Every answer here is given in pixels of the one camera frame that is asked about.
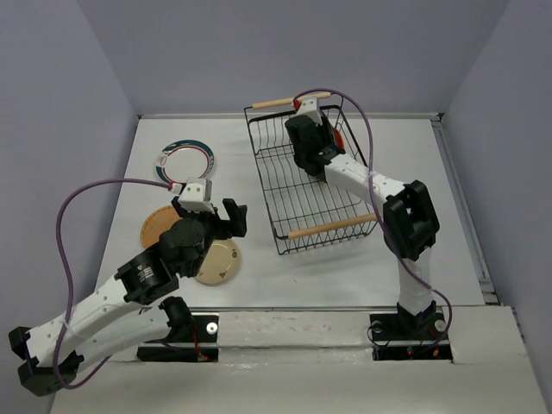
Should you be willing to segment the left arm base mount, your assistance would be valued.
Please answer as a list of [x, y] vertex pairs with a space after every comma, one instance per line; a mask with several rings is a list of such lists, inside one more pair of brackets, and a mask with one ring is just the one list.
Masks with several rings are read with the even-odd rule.
[[195, 323], [193, 330], [141, 344], [136, 351], [137, 360], [166, 363], [218, 362], [219, 315], [196, 313], [193, 317]]

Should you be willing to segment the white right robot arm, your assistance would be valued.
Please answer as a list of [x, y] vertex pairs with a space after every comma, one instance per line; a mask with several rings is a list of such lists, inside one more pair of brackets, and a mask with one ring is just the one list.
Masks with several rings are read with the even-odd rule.
[[370, 204], [398, 261], [398, 331], [416, 338], [436, 314], [430, 283], [431, 248], [440, 223], [426, 185], [375, 172], [336, 144], [326, 118], [297, 115], [285, 122], [293, 159], [305, 173]]

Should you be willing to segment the black wire dish rack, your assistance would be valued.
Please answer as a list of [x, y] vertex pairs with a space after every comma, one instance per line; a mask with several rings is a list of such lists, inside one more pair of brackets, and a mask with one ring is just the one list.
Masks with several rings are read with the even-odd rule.
[[291, 239], [289, 234], [371, 214], [372, 208], [352, 193], [309, 176], [294, 162], [285, 122], [294, 110], [244, 109], [270, 229], [278, 254], [328, 247], [370, 236], [374, 222]]

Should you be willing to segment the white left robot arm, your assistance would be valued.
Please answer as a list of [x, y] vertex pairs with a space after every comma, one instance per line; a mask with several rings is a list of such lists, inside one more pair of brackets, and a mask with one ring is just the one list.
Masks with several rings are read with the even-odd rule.
[[68, 316], [10, 331], [11, 349], [23, 361], [17, 369], [21, 385], [38, 397], [50, 395], [73, 386], [80, 371], [125, 348], [167, 337], [180, 341], [192, 333], [192, 313], [184, 299], [174, 296], [180, 278], [199, 274], [213, 241], [247, 233], [247, 206], [232, 198], [225, 198], [223, 206], [226, 220], [211, 203], [193, 211], [174, 199], [179, 220]]

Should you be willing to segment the orange plate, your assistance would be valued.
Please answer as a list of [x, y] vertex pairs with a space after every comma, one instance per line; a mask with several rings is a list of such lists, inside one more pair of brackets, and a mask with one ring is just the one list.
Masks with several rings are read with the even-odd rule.
[[345, 144], [341, 132], [338, 129], [333, 128], [333, 136], [335, 145], [341, 150], [345, 150]]

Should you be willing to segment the white plate teal red rim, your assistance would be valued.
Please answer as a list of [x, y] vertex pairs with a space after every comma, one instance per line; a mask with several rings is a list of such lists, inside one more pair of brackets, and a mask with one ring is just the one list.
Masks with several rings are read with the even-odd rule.
[[197, 140], [181, 140], [159, 152], [154, 172], [161, 182], [184, 183], [187, 179], [207, 179], [215, 166], [215, 154], [207, 144]]

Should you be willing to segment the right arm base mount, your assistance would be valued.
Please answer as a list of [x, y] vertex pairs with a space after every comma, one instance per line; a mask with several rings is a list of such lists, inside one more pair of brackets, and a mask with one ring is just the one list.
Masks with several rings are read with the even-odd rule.
[[398, 323], [396, 313], [370, 316], [367, 339], [372, 344], [374, 361], [453, 361], [449, 338], [441, 338], [447, 323], [437, 312], [425, 327], [407, 333]]

